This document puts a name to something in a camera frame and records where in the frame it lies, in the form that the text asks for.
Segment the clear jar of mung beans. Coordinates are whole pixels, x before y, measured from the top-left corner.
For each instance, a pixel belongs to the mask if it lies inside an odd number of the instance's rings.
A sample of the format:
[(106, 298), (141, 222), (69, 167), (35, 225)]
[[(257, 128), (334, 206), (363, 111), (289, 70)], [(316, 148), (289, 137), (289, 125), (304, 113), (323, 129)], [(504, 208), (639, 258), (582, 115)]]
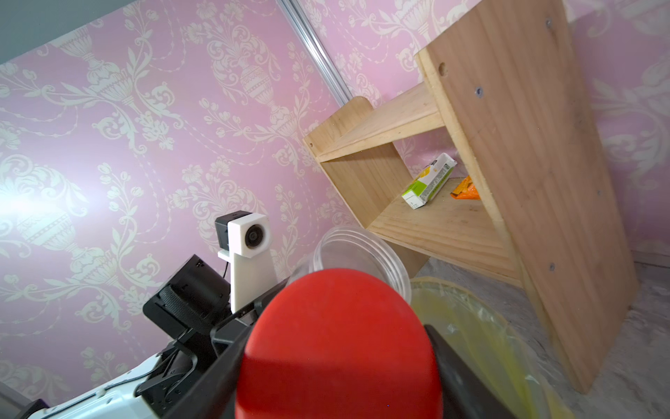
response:
[(287, 284), (328, 269), (364, 272), (391, 286), (406, 302), (412, 300), (408, 271), (399, 255), (363, 228), (338, 226), (328, 230), (315, 250), (298, 262)]

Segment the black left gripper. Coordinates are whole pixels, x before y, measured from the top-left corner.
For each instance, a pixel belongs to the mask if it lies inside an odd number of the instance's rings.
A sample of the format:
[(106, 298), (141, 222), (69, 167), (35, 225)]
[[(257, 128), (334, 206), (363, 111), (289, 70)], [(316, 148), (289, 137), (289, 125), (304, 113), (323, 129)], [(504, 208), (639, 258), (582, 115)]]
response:
[(244, 349), (254, 326), (274, 300), (287, 286), (289, 279), (283, 279), (269, 291), (256, 297), (251, 303), (230, 315), (210, 331), (210, 342), (214, 349), (211, 367), (222, 364), (225, 367), (239, 367), (244, 357)]

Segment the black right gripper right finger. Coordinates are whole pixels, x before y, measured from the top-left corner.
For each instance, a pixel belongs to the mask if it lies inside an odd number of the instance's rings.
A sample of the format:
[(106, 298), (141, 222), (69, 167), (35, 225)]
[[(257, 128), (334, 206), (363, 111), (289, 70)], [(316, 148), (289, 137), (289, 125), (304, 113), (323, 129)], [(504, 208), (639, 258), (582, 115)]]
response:
[(441, 384), (443, 418), (516, 418), (431, 325), (425, 325)]

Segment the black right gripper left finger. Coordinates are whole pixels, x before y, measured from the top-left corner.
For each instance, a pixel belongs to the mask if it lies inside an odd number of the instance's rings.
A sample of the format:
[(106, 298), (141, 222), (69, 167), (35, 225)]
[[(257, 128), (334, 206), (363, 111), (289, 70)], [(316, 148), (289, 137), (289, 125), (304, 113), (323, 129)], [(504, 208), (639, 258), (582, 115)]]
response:
[(164, 418), (235, 418), (241, 367), (242, 363), (239, 367), (210, 365)]

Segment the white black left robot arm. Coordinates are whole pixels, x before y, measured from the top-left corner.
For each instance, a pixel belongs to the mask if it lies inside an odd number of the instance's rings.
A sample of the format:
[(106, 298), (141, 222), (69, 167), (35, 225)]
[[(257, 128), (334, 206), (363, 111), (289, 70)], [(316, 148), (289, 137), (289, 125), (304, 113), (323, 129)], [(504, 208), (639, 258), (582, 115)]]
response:
[(132, 370), (68, 402), (49, 406), (6, 385), (3, 418), (232, 418), (244, 347), (254, 324), (286, 283), (238, 310), (232, 286), (197, 256), (144, 305), (172, 341)]

